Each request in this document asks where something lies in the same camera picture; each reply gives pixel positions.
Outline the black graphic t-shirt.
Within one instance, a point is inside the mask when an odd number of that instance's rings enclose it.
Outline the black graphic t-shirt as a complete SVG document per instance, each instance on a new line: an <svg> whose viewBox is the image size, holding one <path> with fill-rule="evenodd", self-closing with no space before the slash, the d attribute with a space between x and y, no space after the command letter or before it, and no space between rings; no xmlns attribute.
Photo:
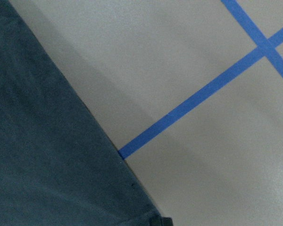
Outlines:
<svg viewBox="0 0 283 226"><path fill-rule="evenodd" d="M0 226L171 226L0 0Z"/></svg>

